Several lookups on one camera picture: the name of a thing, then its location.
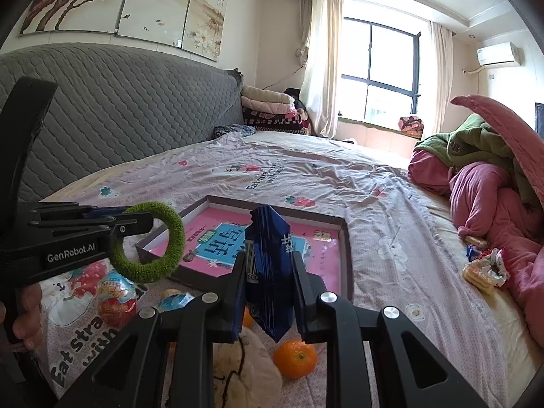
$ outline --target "green clothing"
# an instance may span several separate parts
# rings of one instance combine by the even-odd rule
[[[431,152],[448,167],[457,169],[476,161],[502,167],[512,175],[513,187],[519,192],[521,202],[541,207],[510,147],[478,114],[471,114],[455,132],[429,136],[414,149]]]

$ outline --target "silver rivet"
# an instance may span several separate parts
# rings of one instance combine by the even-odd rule
[[[153,307],[145,307],[140,310],[140,317],[142,319],[149,319],[155,316],[155,309]]]
[[[218,298],[217,294],[212,292],[202,295],[202,301],[206,302],[206,304],[213,304],[214,302],[217,302]]]
[[[326,291],[325,293],[321,294],[320,298],[323,302],[327,302],[328,304],[331,304],[332,302],[336,302],[336,300],[338,299],[338,296],[334,294],[332,291]]]
[[[385,307],[384,308],[384,316],[390,319],[396,319],[399,317],[399,309],[396,307]]]

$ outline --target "human hand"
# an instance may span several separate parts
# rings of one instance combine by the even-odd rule
[[[43,333],[41,330],[41,288],[34,284],[21,291],[21,305],[26,313],[20,315],[13,322],[13,334],[23,340],[29,350],[41,344]],[[4,322],[5,306],[0,302],[0,324]]]

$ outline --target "box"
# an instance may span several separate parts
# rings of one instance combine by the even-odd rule
[[[180,265],[170,279],[200,291],[216,287],[244,249],[250,212],[263,204],[206,196],[179,213],[186,232]],[[352,251],[343,218],[273,206],[291,226],[293,248],[301,253],[308,272],[320,275],[327,290],[353,298]],[[164,254],[168,229],[162,225],[136,244],[142,263]]]

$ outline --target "beige curtain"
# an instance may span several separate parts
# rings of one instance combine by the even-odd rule
[[[312,0],[308,63],[300,99],[318,136],[334,137],[344,0]]]
[[[300,47],[296,50],[295,54],[301,66],[304,66],[308,62],[308,41],[311,24],[312,0],[300,0]]]
[[[436,75],[436,79],[432,81],[434,96],[430,99],[430,110],[425,119],[424,137],[442,132],[445,111],[449,105],[453,84],[452,31],[434,21],[431,21],[430,29],[432,48],[434,49],[431,75]]]

